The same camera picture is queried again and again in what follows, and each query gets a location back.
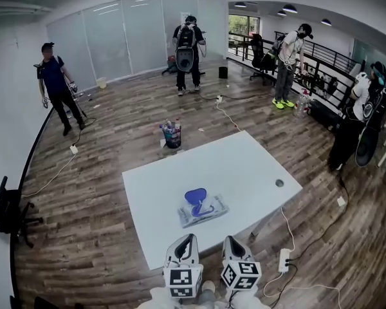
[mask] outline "hole in table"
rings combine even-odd
[[[284,185],[284,182],[282,180],[276,180],[276,187],[281,188]]]

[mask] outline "yellow sneaker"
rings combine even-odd
[[[274,98],[274,99],[272,100],[272,103],[276,106],[276,108],[278,108],[278,109],[280,109],[280,110],[284,109],[283,104],[282,104],[281,102],[276,101],[276,98]]]
[[[280,103],[288,106],[289,108],[294,108],[295,107],[295,104],[290,102],[289,100],[283,100],[282,99]]]

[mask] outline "t-shirt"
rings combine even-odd
[[[358,120],[363,120],[363,106],[369,98],[369,86],[371,82],[367,77],[362,77],[359,82],[354,85],[352,92],[358,97],[354,102],[353,113]]]
[[[68,90],[63,72],[60,69],[64,62],[59,56],[58,60],[59,62],[53,56],[48,62],[43,61],[41,68],[37,68],[37,78],[43,79],[49,97]]]
[[[181,28],[181,25],[179,25],[175,29],[174,34],[173,34],[173,38],[177,38],[178,37],[180,28]],[[205,40],[205,38],[203,38],[203,34],[201,33],[201,30],[199,29],[199,27],[197,25],[193,26],[193,30],[194,30],[194,35],[196,37],[196,43],[193,45],[192,48],[193,48],[193,50],[195,52],[198,52],[198,42],[202,41],[202,40]]]
[[[280,50],[279,58],[282,62],[289,61],[291,65],[296,63],[296,55],[300,53],[301,49],[304,45],[304,40],[297,36],[297,31],[292,31],[284,38],[283,42],[285,42],[288,47],[287,49]]]

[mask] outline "white sneaker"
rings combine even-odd
[[[216,286],[212,281],[205,281],[201,287],[201,291],[211,290],[213,293],[216,291]]]

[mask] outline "black cylinder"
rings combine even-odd
[[[220,79],[227,79],[228,69],[226,66],[221,66],[219,68],[219,78]]]

